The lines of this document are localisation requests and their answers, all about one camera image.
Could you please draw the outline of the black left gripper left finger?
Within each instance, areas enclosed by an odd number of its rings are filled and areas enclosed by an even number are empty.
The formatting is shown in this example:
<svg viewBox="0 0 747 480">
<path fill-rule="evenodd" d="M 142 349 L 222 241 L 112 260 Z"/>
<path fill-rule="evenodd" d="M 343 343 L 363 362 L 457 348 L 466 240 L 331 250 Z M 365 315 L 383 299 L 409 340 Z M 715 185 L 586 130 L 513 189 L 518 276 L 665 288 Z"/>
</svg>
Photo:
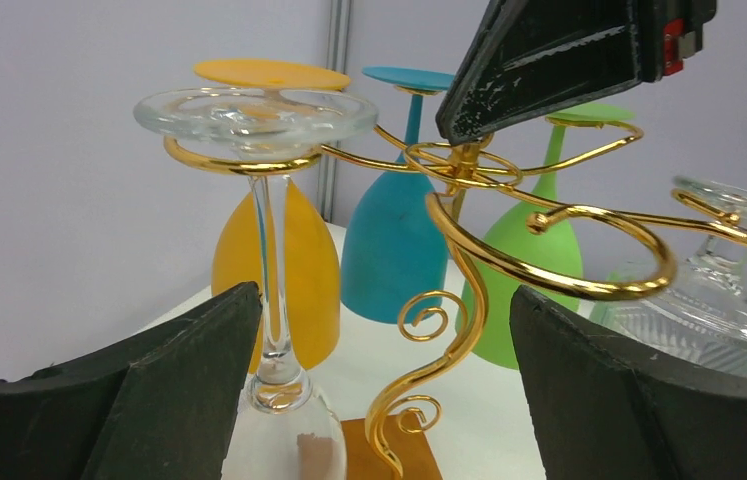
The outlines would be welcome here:
<svg viewBox="0 0 747 480">
<path fill-rule="evenodd" d="M 0 380 L 0 479 L 218 479 L 262 312 L 240 283 L 162 324 Z"/>
</svg>

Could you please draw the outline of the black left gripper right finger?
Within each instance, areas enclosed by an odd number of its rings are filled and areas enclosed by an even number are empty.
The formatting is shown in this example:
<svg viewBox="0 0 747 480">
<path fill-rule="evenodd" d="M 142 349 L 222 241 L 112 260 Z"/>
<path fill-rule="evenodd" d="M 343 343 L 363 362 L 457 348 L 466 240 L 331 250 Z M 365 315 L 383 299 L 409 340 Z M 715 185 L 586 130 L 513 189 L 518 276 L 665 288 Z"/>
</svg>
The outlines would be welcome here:
<svg viewBox="0 0 747 480">
<path fill-rule="evenodd" d="M 528 286 L 510 331 L 550 479 L 747 479 L 747 379 L 639 343 Z"/>
</svg>

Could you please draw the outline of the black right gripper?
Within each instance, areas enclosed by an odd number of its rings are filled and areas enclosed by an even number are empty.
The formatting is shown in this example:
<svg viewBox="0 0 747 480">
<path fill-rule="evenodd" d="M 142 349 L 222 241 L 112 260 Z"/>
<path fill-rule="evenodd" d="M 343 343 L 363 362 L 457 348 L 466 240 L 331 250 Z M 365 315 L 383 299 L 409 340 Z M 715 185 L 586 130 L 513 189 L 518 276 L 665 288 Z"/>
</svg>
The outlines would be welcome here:
<svg viewBox="0 0 747 480">
<path fill-rule="evenodd" d="M 655 83 L 703 49 L 717 0 L 491 1 L 436 113 L 459 145 Z"/>
</svg>

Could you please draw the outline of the clear tall wine glass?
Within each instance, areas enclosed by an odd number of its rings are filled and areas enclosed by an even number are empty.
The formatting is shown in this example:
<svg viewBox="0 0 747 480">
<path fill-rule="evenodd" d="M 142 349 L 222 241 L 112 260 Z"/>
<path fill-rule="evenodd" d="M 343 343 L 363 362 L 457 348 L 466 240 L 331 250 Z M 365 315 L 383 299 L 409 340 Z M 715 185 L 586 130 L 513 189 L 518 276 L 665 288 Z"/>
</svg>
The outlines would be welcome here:
<svg viewBox="0 0 747 480">
<path fill-rule="evenodd" d="M 206 87 L 156 93 L 135 120 L 160 134 L 168 155 L 212 173 L 248 178 L 260 240 L 261 353 L 241 391 L 226 479 L 343 479 L 346 442 L 337 415 L 292 344 L 285 262 L 287 191 L 293 171 L 321 148 L 370 131 L 368 100 L 339 91 Z"/>
</svg>

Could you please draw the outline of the clear glass tumbler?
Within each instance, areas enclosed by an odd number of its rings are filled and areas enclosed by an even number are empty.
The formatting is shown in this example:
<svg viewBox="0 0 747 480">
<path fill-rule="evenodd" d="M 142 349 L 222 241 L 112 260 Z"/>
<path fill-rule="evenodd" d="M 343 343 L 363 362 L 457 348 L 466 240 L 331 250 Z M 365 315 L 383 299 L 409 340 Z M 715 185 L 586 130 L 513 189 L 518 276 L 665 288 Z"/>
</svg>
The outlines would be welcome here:
<svg viewBox="0 0 747 480">
<path fill-rule="evenodd" d="M 747 225 L 747 190 L 684 176 L 677 193 L 691 194 Z M 663 353 L 747 378 L 747 250 L 710 235 L 678 265 L 671 285 L 641 300 L 598 302 L 592 322 Z"/>
</svg>

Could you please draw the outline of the green plastic wine glass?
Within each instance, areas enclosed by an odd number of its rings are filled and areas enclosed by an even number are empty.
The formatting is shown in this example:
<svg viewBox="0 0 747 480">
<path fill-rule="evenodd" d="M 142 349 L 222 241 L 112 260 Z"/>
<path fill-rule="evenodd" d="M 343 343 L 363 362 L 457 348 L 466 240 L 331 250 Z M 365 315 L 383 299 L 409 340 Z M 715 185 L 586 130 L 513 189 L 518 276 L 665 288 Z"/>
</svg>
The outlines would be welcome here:
<svg viewBox="0 0 747 480">
<path fill-rule="evenodd" d="M 546 166 L 562 159 L 563 143 L 567 128 L 562 121 L 629 121 L 635 114 L 629 110 L 603 103 L 587 103 L 571 107 L 548 116 L 555 125 L 552 128 L 544 164 Z M 570 276 L 583 274 L 583 261 L 578 239 L 572 225 L 565 221 L 543 235 L 529 233 L 525 221 L 536 212 L 534 205 L 520 202 L 506 211 L 488 230 L 484 242 L 498 250 L 541 268 Z M 487 289 L 488 315 L 482 336 L 473 348 L 473 353 L 492 364 L 517 370 L 512 336 L 509 329 L 511 298 L 520 283 L 507 275 L 480 264 L 477 270 Z"/>
</svg>

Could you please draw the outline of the yellow plastic wine glass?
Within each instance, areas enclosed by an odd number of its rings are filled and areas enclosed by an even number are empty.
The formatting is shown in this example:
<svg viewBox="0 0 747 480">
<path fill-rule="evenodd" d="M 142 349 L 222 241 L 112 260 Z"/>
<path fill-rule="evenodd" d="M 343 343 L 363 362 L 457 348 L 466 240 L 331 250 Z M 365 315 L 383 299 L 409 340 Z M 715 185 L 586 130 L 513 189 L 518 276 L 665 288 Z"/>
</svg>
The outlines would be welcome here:
<svg viewBox="0 0 747 480">
<path fill-rule="evenodd" d="M 326 68 L 269 59 L 229 58 L 199 62 L 196 75 L 245 87 L 340 91 L 350 77 Z M 285 224 L 287 313 L 295 355 L 306 370 L 333 352 L 340 335 L 339 258 L 327 228 L 308 198 L 290 182 Z M 253 196 L 235 208 L 219 237 L 211 272 L 211 294 L 261 281 L 260 240 Z"/>
</svg>

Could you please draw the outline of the blue plastic wine glass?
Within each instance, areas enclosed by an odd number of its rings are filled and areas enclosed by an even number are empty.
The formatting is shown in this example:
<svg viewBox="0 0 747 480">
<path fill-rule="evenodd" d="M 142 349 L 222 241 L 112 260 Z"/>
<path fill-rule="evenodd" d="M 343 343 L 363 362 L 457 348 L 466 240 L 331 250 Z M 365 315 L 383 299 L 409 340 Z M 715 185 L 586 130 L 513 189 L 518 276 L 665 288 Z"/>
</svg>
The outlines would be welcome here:
<svg viewBox="0 0 747 480">
<path fill-rule="evenodd" d="M 425 207 L 434 191 L 419 173 L 382 173 L 349 221 L 340 259 L 341 302 L 395 325 L 413 297 L 444 286 L 448 251 Z"/>
</svg>

